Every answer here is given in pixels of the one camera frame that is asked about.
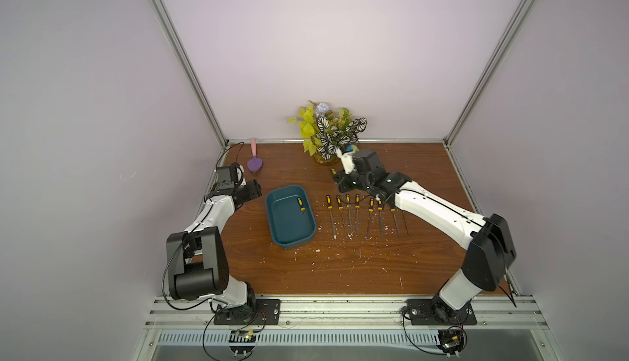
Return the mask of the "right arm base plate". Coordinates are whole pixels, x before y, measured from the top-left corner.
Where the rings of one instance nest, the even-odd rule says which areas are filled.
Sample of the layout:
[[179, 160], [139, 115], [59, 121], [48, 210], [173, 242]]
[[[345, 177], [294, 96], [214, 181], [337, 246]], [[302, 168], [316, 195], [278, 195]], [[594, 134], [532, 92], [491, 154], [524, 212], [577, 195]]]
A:
[[413, 326], [474, 326], [478, 324], [473, 308], [468, 302], [460, 310], [452, 310], [440, 300], [408, 299], [401, 314]]

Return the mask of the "controller board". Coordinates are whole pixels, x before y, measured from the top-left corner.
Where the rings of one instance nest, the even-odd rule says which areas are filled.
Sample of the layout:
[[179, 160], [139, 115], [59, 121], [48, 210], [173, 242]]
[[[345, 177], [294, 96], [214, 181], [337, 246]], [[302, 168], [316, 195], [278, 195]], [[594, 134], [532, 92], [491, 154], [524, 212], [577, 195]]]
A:
[[467, 334], [462, 328], [453, 327], [447, 330], [439, 330], [437, 339], [437, 348], [446, 357], [460, 357], [460, 353], [467, 343]]
[[229, 334], [228, 345], [234, 359], [244, 360], [252, 356], [257, 346], [258, 332], [253, 330], [234, 330]]

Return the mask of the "potted artificial plant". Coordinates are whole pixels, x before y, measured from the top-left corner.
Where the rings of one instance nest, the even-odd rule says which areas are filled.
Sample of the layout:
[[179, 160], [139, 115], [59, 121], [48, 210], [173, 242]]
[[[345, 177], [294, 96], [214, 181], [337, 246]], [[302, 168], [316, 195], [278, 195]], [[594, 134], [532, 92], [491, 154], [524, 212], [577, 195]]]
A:
[[333, 108], [325, 102], [310, 101], [287, 120], [296, 124], [304, 153], [317, 164], [333, 165], [340, 161], [337, 149], [356, 151], [359, 136], [368, 126], [364, 117], [355, 117], [346, 107]]

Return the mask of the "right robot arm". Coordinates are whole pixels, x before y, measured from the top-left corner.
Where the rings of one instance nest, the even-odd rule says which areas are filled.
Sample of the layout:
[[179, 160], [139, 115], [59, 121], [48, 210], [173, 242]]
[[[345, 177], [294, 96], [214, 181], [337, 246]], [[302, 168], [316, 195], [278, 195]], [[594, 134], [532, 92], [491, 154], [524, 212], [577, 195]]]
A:
[[463, 250], [460, 269], [432, 298], [432, 314], [453, 319], [482, 292], [494, 292], [517, 252], [508, 222], [499, 215], [473, 213], [445, 200], [410, 177], [386, 171], [375, 151], [337, 148], [343, 171], [333, 174], [340, 192], [361, 190], [380, 205], [408, 212], [440, 230]]

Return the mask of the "left controller board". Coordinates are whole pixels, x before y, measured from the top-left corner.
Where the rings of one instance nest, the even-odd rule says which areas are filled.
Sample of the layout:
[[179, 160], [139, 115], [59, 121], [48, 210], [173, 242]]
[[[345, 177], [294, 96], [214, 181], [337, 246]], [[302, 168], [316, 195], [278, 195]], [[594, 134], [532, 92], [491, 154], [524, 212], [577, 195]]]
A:
[[244, 360], [252, 356], [257, 346], [258, 332], [253, 330], [234, 330], [229, 334], [228, 345], [234, 359]]

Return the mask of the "right controller board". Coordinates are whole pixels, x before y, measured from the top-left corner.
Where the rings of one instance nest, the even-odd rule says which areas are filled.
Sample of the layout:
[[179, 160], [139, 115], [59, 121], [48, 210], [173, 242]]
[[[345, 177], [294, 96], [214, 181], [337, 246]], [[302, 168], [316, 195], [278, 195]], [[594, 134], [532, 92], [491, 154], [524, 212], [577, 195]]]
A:
[[460, 357], [460, 353], [467, 343], [467, 334], [462, 328], [453, 327], [447, 330], [439, 330], [437, 339], [437, 348], [446, 357]]

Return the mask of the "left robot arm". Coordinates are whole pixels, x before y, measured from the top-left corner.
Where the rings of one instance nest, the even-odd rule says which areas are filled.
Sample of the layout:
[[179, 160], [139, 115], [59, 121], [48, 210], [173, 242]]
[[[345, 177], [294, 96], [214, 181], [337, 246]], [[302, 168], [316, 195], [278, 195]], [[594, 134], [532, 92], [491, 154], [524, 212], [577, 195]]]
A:
[[162, 297], [214, 301], [224, 311], [253, 313], [257, 307], [252, 286], [230, 275], [222, 232], [238, 209], [261, 197], [257, 180], [247, 182], [238, 163], [216, 169], [216, 183], [193, 223], [166, 241], [167, 262], [162, 274]]

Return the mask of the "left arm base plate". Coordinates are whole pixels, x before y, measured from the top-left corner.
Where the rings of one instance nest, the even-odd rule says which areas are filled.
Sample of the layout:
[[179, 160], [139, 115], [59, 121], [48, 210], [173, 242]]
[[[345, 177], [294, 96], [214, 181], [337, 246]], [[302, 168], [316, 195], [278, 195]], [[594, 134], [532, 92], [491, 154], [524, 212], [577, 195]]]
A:
[[245, 304], [221, 310], [216, 314], [213, 323], [217, 326], [276, 326], [281, 304], [280, 299], [257, 298], [254, 305]]

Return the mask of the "teal plastic storage box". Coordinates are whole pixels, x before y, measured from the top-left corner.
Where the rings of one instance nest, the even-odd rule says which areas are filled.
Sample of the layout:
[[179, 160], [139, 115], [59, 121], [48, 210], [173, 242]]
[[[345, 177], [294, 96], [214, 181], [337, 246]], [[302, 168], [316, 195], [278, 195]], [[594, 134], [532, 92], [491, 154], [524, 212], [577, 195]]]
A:
[[[311, 226], [305, 224], [296, 198], [301, 197]], [[265, 208], [273, 242], [285, 250], [310, 242], [317, 232], [317, 223], [306, 190], [299, 185], [289, 185], [271, 191], [265, 197]]]

